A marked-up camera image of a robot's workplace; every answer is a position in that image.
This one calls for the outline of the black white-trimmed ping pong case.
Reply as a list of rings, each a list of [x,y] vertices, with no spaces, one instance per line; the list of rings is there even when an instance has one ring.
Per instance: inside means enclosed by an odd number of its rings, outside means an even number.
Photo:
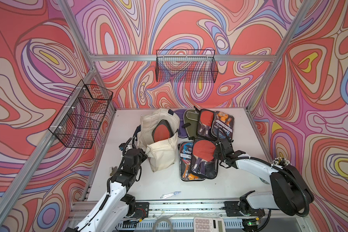
[[[211,135],[214,138],[217,138],[218,135],[219,138],[225,138],[225,136],[232,138],[234,133],[234,124],[234,116],[222,111],[215,111],[211,126]]]

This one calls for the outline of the clear red ping pong case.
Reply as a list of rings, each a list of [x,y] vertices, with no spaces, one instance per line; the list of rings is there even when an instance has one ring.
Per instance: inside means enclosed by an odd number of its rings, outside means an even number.
[[[208,109],[201,109],[198,118],[197,124],[197,136],[214,141],[214,137],[212,136],[212,123],[214,120],[214,112]]]

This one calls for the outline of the clear Deerway ping pong set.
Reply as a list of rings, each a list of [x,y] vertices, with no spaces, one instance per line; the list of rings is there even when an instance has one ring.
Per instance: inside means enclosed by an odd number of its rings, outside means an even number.
[[[191,173],[191,159],[192,159],[192,150],[193,142],[184,141],[178,145],[179,150],[179,169],[180,169],[180,178],[182,181],[204,181],[204,178],[200,178]]]

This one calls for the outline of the cream canvas tote bag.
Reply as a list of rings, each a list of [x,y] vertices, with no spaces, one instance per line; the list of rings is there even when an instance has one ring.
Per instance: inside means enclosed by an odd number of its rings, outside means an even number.
[[[164,170],[176,161],[180,119],[171,109],[158,109],[141,116],[137,127],[137,146],[148,157],[151,170]]]

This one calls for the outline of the purple ping pong paddle case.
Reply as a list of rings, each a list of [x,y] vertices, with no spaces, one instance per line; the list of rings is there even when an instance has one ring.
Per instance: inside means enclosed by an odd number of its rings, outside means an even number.
[[[178,129],[178,137],[179,138],[187,138],[188,134],[184,126],[184,114],[186,112],[186,109],[178,109],[175,110],[174,113],[179,117],[179,129]]]

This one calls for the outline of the olive ping pong paddle case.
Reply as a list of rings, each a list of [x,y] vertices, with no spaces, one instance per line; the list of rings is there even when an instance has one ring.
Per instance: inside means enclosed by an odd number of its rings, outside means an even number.
[[[188,109],[184,112],[183,116],[184,125],[183,128],[185,129],[188,138],[190,140],[196,139],[197,136],[197,125],[199,120],[199,112],[195,109]]]

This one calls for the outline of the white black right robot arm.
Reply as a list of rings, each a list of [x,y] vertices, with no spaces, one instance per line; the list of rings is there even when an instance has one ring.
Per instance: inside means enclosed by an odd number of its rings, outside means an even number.
[[[271,186],[265,192],[249,191],[239,198],[238,209],[244,215],[255,210],[280,210],[288,216],[306,217],[314,195],[299,171],[292,165],[281,166],[252,157],[243,151],[234,151],[231,139],[216,142],[214,155],[226,168],[249,172]]]

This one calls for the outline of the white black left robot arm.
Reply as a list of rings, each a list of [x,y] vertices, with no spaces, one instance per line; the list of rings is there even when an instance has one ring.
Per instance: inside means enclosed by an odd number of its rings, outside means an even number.
[[[111,232],[126,216],[136,211],[135,197],[129,189],[138,182],[142,174],[142,163],[147,159],[145,152],[129,138],[122,147],[122,160],[117,171],[107,179],[106,192],[93,209],[74,228],[66,232]]]

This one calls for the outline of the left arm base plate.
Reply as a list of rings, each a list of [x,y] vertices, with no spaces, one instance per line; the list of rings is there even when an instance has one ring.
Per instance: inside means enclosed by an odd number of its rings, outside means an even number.
[[[129,205],[127,218],[144,219],[149,216],[149,202],[137,202]]]

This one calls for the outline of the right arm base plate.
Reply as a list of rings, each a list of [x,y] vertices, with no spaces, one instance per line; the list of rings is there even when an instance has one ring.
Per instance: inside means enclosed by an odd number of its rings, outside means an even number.
[[[226,201],[223,209],[228,217],[259,217],[265,216],[263,209],[253,209],[244,201]]]

